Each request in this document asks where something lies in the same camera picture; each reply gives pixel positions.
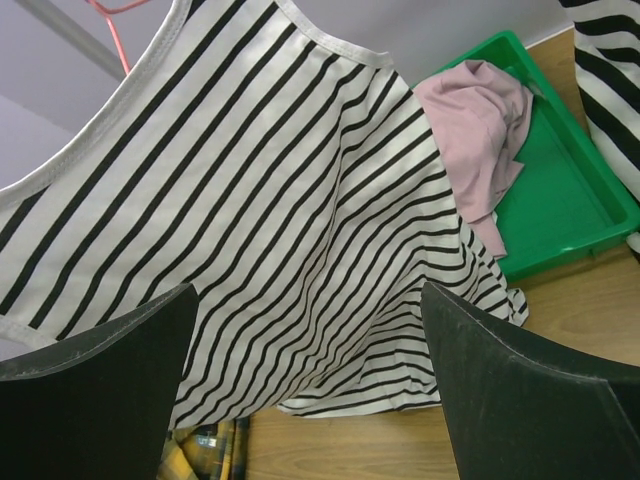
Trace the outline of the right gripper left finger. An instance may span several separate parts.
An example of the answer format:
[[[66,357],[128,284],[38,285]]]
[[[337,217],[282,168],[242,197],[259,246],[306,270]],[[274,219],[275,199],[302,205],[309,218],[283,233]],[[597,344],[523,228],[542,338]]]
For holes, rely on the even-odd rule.
[[[180,285],[1,364],[4,479],[153,479],[198,309]]]

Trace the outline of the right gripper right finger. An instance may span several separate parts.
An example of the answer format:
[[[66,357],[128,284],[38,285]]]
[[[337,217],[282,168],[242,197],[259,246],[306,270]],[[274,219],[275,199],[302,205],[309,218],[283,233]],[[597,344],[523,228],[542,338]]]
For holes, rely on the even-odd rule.
[[[428,282],[421,314],[462,479],[636,479],[639,369]]]

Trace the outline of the green plastic bin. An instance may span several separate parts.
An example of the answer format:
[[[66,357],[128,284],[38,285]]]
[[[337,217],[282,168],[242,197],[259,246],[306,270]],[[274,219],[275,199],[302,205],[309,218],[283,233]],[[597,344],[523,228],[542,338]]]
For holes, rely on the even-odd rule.
[[[517,37],[497,34],[436,74],[465,60],[489,62],[534,94],[530,131],[516,156],[524,168],[495,210],[507,250],[496,259],[506,277],[519,280],[623,243],[638,228],[638,206]]]

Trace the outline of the thin-striped white tank top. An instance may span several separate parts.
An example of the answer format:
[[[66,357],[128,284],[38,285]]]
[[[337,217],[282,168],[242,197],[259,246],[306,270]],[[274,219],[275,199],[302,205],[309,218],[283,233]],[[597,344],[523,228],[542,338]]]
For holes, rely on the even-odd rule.
[[[41,348],[195,287],[177,427],[437,404],[429,281],[527,318],[390,57],[290,1],[174,2],[94,118],[1,192],[4,339]]]

